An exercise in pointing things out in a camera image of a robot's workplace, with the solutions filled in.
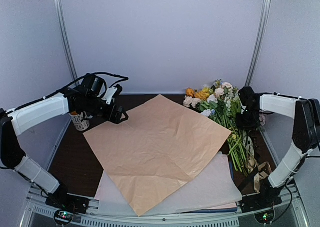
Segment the peach wrapping paper sheet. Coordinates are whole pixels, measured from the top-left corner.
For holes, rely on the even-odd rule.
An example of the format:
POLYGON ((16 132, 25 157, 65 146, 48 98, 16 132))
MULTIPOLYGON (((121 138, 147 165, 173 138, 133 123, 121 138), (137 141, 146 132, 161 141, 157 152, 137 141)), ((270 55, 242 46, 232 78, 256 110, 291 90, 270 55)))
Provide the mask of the peach wrapping paper sheet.
POLYGON ((102 123, 84 137, 137 216, 194 180, 231 134, 162 95, 128 116, 120 124, 102 123))

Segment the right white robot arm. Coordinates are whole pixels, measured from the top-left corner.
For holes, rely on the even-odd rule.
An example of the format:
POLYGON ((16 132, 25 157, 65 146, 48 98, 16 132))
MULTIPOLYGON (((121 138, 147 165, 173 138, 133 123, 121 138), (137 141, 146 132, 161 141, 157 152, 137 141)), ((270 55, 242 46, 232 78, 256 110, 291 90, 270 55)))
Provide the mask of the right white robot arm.
POLYGON ((274 113, 294 120, 292 143, 278 167, 268 177, 269 185, 279 189, 296 173, 310 153, 320 147, 320 101, 282 94, 256 93, 243 87, 238 96, 244 110, 236 114, 241 129, 258 127, 260 114, 274 113))

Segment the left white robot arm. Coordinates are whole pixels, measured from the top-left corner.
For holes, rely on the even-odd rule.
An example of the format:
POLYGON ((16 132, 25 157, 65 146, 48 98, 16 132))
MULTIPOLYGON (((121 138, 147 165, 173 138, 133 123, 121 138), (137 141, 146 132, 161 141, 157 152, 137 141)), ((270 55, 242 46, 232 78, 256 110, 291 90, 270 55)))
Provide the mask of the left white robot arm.
POLYGON ((24 144, 31 145, 31 131, 44 127, 49 131, 52 119, 73 112, 100 117, 120 124, 129 116, 116 98, 123 91, 122 82, 129 78, 108 72, 87 73, 55 92, 10 110, 0 111, 0 160, 6 169, 13 170, 38 186, 61 209, 72 205, 63 184, 41 164, 26 153, 24 144))

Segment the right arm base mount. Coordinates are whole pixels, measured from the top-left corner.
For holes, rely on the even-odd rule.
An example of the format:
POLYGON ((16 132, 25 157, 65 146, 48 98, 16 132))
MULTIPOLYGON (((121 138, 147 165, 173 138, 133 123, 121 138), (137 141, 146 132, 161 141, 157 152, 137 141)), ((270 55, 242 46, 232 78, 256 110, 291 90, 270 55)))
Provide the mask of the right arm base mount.
POLYGON ((271 224, 276 219, 275 206, 280 205, 280 197, 264 198, 261 194, 245 195, 240 202, 242 213, 253 213, 259 224, 271 224))

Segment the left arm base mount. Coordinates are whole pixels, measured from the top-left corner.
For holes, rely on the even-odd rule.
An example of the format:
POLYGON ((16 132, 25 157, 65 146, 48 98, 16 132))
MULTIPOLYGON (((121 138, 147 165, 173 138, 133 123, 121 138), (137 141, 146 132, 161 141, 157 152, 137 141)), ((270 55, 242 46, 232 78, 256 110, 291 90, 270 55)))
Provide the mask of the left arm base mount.
POLYGON ((45 204, 56 208, 54 211, 53 220, 59 226, 66 226, 75 220, 79 214, 86 214, 90 200, 85 197, 68 194, 66 202, 60 203, 54 200, 53 197, 46 197, 45 204))

